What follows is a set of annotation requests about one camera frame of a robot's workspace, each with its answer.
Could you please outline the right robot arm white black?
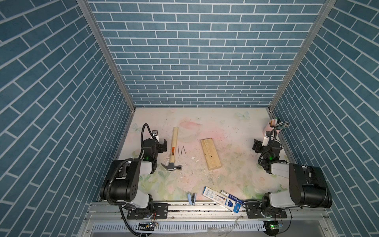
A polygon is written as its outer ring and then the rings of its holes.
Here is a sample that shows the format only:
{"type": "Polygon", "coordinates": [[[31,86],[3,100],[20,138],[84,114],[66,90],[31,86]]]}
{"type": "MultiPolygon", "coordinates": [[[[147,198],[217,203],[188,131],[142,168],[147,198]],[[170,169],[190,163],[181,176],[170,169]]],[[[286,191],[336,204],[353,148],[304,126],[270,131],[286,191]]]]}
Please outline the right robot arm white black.
{"type": "Polygon", "coordinates": [[[264,140],[254,140],[252,149],[259,153],[258,165],[271,175],[289,180],[289,188],[278,193],[266,193],[261,202],[261,212],[273,215],[291,207],[330,208],[332,194],[319,167],[293,164],[280,159],[281,142],[277,130],[267,131],[264,140]]]}

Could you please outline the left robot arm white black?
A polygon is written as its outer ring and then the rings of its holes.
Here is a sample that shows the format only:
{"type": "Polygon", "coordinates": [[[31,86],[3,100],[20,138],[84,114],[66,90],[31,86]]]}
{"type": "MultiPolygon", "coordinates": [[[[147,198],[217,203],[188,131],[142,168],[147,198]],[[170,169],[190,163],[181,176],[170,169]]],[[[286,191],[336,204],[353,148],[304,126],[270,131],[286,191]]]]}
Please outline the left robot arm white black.
{"type": "Polygon", "coordinates": [[[100,198],[128,211],[150,215],[154,201],[150,194],[139,190],[140,175],[153,174],[158,155],[167,151],[167,141],[159,142],[158,132],[144,124],[141,130],[141,151],[136,159],[115,160],[111,163],[100,189],[100,198]]]}

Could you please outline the wooden block with nails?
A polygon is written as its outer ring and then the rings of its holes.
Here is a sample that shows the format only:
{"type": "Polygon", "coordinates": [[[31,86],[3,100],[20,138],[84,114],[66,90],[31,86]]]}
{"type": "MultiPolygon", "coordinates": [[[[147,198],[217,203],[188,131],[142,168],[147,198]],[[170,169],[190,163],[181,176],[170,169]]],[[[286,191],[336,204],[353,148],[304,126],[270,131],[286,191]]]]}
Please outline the wooden block with nails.
{"type": "Polygon", "coordinates": [[[222,164],[219,159],[213,139],[202,139],[200,142],[204,152],[204,157],[207,163],[208,170],[212,171],[221,168],[222,164]]]}

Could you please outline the steel claw hammer wooden handle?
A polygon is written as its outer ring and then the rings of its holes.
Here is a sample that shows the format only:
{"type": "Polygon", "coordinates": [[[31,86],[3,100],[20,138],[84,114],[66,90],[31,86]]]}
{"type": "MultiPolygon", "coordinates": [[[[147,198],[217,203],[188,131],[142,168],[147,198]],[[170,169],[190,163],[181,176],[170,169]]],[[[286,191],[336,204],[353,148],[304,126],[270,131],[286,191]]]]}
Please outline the steel claw hammer wooden handle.
{"type": "Polygon", "coordinates": [[[172,136],[172,142],[171,142],[171,150],[170,150],[170,159],[168,165],[165,165],[163,163],[162,166],[167,170],[167,171],[175,171],[175,170],[181,170],[182,165],[175,165],[175,156],[176,156],[176,151],[177,151],[177,140],[178,140],[178,132],[179,128],[174,127],[173,128],[173,136],[172,136]]]}

